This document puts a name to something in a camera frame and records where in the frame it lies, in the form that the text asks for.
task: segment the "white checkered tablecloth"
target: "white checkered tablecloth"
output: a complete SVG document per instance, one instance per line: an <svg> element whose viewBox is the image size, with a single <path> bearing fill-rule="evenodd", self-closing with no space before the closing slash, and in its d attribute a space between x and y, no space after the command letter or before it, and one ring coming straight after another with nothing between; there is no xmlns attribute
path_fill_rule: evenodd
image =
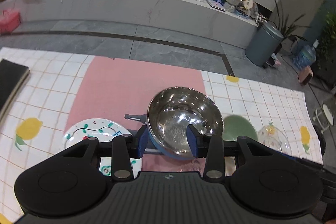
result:
<svg viewBox="0 0 336 224"><path fill-rule="evenodd" d="M62 136L74 98L94 56L2 48L0 59L26 65L31 75L0 128L0 213L10 221L23 214L14 195L14 182L25 169L63 150ZM294 156L322 163L320 144L310 122L302 92L202 71L206 95L222 113L247 118L258 131L272 122L284 132ZM26 118L43 122L38 135L15 146L16 128ZM310 133L307 154L300 127Z"/></svg>
<svg viewBox="0 0 336 224"><path fill-rule="evenodd" d="M322 163L320 142L309 119L303 92L206 71L202 71L202 77L206 95L223 118L241 115L257 131L272 122L287 136L293 156ZM308 153L301 141L302 126L310 134Z"/></svg>
<svg viewBox="0 0 336 224"><path fill-rule="evenodd" d="M14 182L25 169L63 150L60 140L68 114L94 56L2 48L2 58L31 71L0 128L0 213L14 222L23 214ZM20 151L14 145L16 127L29 117L38 118L43 126L36 137L19 146Z"/></svg>

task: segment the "blue bottle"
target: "blue bottle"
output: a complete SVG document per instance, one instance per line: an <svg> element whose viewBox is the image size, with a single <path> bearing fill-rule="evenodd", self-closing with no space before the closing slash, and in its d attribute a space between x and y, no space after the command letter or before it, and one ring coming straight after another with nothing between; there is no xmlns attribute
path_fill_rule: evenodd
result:
<svg viewBox="0 0 336 224"><path fill-rule="evenodd" d="M293 64L299 70L302 70L306 66L312 65L316 61L315 49L318 45L318 40L314 42L313 46L305 45L299 52L299 54L295 58L293 58Z"/></svg>

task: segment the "gray tile floor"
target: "gray tile floor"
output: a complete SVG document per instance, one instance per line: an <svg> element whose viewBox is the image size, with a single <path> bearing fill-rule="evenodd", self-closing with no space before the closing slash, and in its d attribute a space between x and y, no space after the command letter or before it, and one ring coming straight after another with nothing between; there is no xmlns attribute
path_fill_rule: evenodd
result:
<svg viewBox="0 0 336 224"><path fill-rule="evenodd" d="M50 30L59 31L60 34L27 34L29 32L41 33ZM62 34L62 31L69 30L77 32L76 35ZM82 20L28 22L21 24L14 32L16 34L25 32L26 34L0 37L0 47L85 53L110 58L163 63L221 74L227 74L227 70L220 56L169 45L130 39L98 37L94 36L94 33L146 37L225 53L237 77L305 92L310 117L312 117L314 109L330 96L328 91L322 91L315 87L301 86L298 83L295 70L283 60L284 58L290 64L291 61L288 57L282 58L279 54L278 58L282 65L278 69L268 68L265 70L252 64L246 58L245 51L241 48L181 32L141 25ZM93 36L80 35L81 32L90 32L93 33ZM312 83L324 88L317 79L313 79ZM336 167L336 130L326 131L324 137L327 143L326 153L323 158L324 163Z"/></svg>

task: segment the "clear glass bowl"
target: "clear glass bowl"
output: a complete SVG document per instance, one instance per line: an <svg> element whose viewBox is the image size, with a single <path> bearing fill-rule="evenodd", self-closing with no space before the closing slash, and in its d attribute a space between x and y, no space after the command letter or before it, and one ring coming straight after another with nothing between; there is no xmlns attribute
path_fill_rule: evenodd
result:
<svg viewBox="0 0 336 224"><path fill-rule="evenodd" d="M292 156L288 138L273 125L264 126L258 133L258 142L276 151Z"/></svg>

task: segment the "green bowl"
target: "green bowl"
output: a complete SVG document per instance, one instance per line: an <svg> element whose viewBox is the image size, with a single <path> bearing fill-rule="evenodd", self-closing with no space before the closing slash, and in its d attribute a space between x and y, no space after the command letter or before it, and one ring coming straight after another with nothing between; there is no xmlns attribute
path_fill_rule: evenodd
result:
<svg viewBox="0 0 336 224"><path fill-rule="evenodd" d="M236 141L239 136L247 136L258 141L257 132L253 125L244 117L230 115L224 118L224 132L222 138L225 141Z"/></svg>

